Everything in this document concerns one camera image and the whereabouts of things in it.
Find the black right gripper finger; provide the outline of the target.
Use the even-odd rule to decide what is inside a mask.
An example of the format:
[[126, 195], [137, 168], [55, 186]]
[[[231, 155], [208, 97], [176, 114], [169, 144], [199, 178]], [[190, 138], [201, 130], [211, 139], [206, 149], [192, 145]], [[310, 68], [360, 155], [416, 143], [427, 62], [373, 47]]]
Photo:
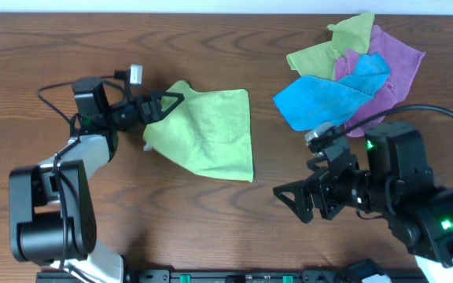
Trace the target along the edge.
[[304, 180], [299, 180], [285, 185], [276, 186], [273, 188], [273, 193], [276, 197], [280, 197], [283, 193], [291, 193], [295, 197], [297, 195], [307, 196], [308, 192], [305, 188], [306, 182]]
[[285, 189], [283, 187], [273, 188], [274, 195], [285, 204], [302, 223], [309, 223], [314, 214], [314, 205], [308, 193], [301, 188]]

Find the light green microfiber cloth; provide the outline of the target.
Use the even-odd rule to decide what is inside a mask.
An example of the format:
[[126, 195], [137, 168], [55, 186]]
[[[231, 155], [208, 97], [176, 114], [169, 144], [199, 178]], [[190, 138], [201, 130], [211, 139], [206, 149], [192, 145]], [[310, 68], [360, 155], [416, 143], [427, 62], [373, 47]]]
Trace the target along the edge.
[[169, 89], [184, 101], [148, 125], [142, 138], [170, 161], [209, 178], [254, 179], [249, 92], [199, 92], [180, 80]]

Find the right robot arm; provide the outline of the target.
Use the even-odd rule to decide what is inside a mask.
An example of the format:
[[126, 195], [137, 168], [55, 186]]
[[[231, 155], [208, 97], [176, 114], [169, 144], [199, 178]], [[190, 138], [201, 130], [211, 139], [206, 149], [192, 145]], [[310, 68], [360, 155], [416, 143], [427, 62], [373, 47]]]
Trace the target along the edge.
[[384, 219], [392, 235], [414, 255], [430, 282], [453, 282], [453, 189], [436, 186], [422, 135], [411, 124], [384, 122], [366, 130], [369, 167], [359, 166], [331, 123], [305, 136], [312, 175], [273, 189], [309, 223], [317, 208], [331, 220], [345, 207], [365, 220]]

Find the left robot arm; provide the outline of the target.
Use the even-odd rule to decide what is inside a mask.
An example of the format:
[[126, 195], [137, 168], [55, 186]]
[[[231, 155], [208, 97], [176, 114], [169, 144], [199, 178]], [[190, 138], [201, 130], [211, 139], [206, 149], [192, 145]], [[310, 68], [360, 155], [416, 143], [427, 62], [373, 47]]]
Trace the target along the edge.
[[70, 138], [52, 157], [9, 174], [9, 246], [19, 262], [49, 266], [81, 282], [139, 282], [123, 256], [98, 240], [88, 185], [115, 156], [118, 133], [166, 118], [182, 94], [152, 91], [135, 97], [127, 72], [72, 82], [77, 113]]

